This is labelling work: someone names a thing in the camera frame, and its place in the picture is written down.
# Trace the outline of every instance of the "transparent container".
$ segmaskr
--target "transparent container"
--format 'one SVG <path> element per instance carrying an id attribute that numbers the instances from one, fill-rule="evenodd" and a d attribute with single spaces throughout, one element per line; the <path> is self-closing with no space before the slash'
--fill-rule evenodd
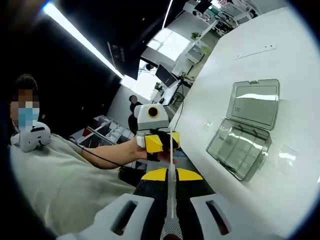
<path id="1" fill-rule="evenodd" d="M 240 181 L 262 167 L 279 108 L 277 79 L 235 82 L 226 118 L 206 151 Z"/>

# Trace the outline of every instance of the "hand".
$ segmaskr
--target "hand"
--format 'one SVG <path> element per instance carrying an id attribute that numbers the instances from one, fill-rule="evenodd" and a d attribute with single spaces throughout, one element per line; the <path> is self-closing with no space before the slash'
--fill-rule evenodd
<path id="1" fill-rule="evenodd" d="M 134 137 L 131 141 L 133 150 L 137 156 L 137 159 L 147 159 L 147 150 L 143 147 L 140 147 L 137 144 L 137 139 Z M 164 151 L 157 153 L 157 158 L 163 160 L 167 163 L 170 163 L 170 149 L 165 149 Z"/>

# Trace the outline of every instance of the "yellow robot part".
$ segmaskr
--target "yellow robot part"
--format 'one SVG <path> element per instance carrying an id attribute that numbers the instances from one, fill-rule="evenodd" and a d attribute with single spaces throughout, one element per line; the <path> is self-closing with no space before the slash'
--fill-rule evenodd
<path id="1" fill-rule="evenodd" d="M 163 144 L 158 135 L 147 135 L 144 137 L 146 151 L 150 154 L 163 151 Z"/>
<path id="2" fill-rule="evenodd" d="M 202 176 L 194 171 L 190 171 L 183 168 L 177 168 L 179 181 L 194 181 L 203 180 Z"/>
<path id="3" fill-rule="evenodd" d="M 150 180 L 150 181 L 165 181 L 166 180 L 166 168 L 160 168 L 157 170 L 149 171 L 141 180 Z"/>
<path id="4" fill-rule="evenodd" d="M 180 137 L 179 137 L 179 132 L 174 131 L 172 132 L 172 138 L 178 143 L 178 148 L 180 148 Z"/>

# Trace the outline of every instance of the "ceiling light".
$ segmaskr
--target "ceiling light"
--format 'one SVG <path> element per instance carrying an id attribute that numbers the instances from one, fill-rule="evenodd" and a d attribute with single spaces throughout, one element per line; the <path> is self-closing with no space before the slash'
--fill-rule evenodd
<path id="1" fill-rule="evenodd" d="M 124 77 L 72 24 L 63 14 L 52 4 L 47 3 L 43 11 L 55 20 L 61 27 L 67 30 L 75 39 L 93 53 L 101 62 L 103 62 L 111 71 L 121 79 Z"/>
<path id="2" fill-rule="evenodd" d="M 162 29 L 165 28 L 165 24 L 166 24 L 166 21 L 167 21 L 167 17 L 168 17 L 172 2 L 173 2 L 173 0 L 170 0 L 169 6 L 168 6 L 168 10 L 166 11 L 166 14 L 165 14 L 165 17 L 164 17 L 164 21 L 163 21 L 163 24 L 162 24 Z"/>

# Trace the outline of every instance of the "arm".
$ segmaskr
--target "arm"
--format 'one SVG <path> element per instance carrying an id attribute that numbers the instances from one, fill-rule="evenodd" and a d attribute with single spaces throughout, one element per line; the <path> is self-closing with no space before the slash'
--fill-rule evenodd
<path id="1" fill-rule="evenodd" d="M 146 150 L 138 146 L 136 138 L 118 145 L 99 146 L 96 148 L 85 149 L 95 155 L 98 155 L 119 165 L 126 165 L 138 159 L 147 158 Z M 114 169 L 119 167 L 118 165 L 103 160 L 97 156 L 92 155 L 91 153 L 82 150 L 81 156 L 95 167 L 100 169 Z"/>

